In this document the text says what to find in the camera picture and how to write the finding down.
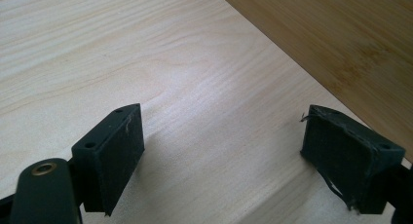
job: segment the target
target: bamboo surface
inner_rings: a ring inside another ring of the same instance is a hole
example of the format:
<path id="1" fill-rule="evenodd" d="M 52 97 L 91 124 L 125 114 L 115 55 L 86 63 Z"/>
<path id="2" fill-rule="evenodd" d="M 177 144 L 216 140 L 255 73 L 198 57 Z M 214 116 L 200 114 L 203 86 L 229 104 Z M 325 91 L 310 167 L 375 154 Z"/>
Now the bamboo surface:
<path id="1" fill-rule="evenodd" d="M 146 151 L 85 223 L 390 223 L 300 156 L 310 104 L 357 118 L 224 0 L 0 0 L 0 198 L 141 103 Z"/>
<path id="2" fill-rule="evenodd" d="M 413 0 L 227 0 L 413 160 Z"/>

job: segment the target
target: light wooden board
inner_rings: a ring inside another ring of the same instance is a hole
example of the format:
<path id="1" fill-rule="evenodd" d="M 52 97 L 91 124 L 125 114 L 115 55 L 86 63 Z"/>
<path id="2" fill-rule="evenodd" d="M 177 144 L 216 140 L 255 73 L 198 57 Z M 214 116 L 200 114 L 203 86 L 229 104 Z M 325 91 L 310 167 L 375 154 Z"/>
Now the light wooden board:
<path id="1" fill-rule="evenodd" d="M 227 0 L 413 160 L 413 0 Z"/>
<path id="2" fill-rule="evenodd" d="M 0 53 L 0 197 L 139 102 L 146 151 L 85 223 L 390 223 L 299 155 L 310 104 L 355 115 L 224 0 L 0 0 Z"/>

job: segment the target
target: wood grain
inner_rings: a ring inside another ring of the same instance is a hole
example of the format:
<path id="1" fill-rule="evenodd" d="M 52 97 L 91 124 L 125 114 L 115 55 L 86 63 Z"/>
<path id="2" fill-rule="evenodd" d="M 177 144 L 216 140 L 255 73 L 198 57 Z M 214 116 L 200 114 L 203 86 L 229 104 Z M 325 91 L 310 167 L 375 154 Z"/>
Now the wood grain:
<path id="1" fill-rule="evenodd" d="M 146 151 L 85 223 L 390 223 L 299 155 L 310 104 L 354 117 L 224 0 L 0 0 L 0 198 L 139 102 Z"/>
<path id="2" fill-rule="evenodd" d="M 227 0 L 413 160 L 413 0 Z"/>

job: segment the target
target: black plastic bracket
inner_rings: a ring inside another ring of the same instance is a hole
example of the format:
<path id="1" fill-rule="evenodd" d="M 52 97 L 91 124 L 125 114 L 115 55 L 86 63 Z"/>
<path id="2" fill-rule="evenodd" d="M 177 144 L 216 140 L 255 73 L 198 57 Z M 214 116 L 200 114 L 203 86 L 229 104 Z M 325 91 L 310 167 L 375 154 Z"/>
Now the black plastic bracket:
<path id="1" fill-rule="evenodd" d="M 381 214 L 389 201 L 405 220 L 411 218 L 412 171 L 401 165 L 402 147 L 329 108 L 311 105 L 305 120 L 301 155 L 348 208 Z"/>
<path id="2" fill-rule="evenodd" d="M 0 201 L 0 223 L 82 223 L 85 211 L 110 215 L 144 151 L 140 105 L 114 110 L 73 147 L 73 158 L 26 168 L 16 193 Z"/>

